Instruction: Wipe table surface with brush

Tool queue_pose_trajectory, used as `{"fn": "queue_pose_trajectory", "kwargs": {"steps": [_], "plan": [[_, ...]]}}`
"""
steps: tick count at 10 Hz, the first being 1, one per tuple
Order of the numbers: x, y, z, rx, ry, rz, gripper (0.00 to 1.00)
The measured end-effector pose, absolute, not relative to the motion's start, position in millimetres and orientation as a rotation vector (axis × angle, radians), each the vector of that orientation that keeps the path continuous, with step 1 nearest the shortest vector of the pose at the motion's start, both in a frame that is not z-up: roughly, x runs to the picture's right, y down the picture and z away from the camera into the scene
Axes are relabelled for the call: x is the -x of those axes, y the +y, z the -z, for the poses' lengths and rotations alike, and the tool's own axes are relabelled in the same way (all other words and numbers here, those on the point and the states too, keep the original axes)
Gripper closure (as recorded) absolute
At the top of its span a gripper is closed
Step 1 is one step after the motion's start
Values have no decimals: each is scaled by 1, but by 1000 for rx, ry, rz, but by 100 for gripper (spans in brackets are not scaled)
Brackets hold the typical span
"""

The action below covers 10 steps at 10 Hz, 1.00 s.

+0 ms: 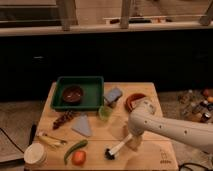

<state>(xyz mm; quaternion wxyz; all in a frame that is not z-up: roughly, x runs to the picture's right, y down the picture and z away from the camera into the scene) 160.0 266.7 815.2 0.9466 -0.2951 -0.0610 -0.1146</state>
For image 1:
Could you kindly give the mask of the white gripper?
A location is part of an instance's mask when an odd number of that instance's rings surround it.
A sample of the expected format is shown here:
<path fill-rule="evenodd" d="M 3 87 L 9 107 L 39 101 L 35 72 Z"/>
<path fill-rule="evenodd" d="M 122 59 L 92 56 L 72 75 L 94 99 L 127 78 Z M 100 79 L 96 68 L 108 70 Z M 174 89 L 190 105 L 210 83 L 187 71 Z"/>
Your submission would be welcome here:
<path fill-rule="evenodd" d="M 129 135 L 128 126 L 124 126 L 124 136 L 127 137 Z M 137 151 L 139 146 L 141 145 L 142 137 L 141 136 L 133 136 L 131 140 L 126 143 L 126 146 L 133 151 Z"/>

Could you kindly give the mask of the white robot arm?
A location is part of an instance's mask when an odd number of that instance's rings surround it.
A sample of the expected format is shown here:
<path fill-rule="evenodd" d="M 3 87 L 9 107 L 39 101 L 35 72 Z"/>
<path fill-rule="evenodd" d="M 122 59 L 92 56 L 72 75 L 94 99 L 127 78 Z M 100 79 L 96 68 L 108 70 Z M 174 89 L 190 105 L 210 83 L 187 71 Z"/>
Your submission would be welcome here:
<path fill-rule="evenodd" d="M 150 131 L 213 154 L 213 124 L 159 117 L 155 112 L 150 100 L 141 100 L 129 114 L 129 132 L 140 136 Z"/>

